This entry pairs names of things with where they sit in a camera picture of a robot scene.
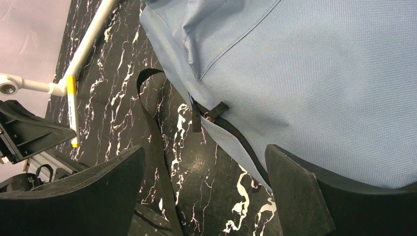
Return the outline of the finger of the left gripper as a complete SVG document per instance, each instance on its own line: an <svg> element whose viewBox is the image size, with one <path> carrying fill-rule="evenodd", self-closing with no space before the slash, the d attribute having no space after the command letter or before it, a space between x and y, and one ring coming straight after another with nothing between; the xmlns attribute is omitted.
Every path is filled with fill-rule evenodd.
<svg viewBox="0 0 417 236"><path fill-rule="evenodd" d="M0 162L24 161L76 137L66 125L37 117L17 100L0 102Z"/></svg>

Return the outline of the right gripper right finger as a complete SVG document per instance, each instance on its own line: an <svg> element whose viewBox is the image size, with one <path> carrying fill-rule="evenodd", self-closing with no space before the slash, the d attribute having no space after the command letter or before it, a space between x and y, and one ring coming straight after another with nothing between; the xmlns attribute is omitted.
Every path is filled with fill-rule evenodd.
<svg viewBox="0 0 417 236"><path fill-rule="evenodd" d="M388 189L309 163L276 145L265 159L285 236L414 236L417 186Z"/></svg>

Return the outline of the blue student backpack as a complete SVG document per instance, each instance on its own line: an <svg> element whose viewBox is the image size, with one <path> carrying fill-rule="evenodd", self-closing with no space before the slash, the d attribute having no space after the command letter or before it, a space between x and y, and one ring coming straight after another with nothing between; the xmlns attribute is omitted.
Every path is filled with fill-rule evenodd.
<svg viewBox="0 0 417 236"><path fill-rule="evenodd" d="M417 184L414 0L148 0L140 21L194 131L270 190L276 145L343 177Z"/></svg>

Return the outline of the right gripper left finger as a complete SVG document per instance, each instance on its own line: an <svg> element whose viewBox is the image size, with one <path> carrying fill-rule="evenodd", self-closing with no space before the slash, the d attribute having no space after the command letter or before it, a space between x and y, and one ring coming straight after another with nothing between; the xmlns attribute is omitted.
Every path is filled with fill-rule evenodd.
<svg viewBox="0 0 417 236"><path fill-rule="evenodd" d="M0 195L3 236L126 236L145 174L144 149L31 191Z"/></svg>

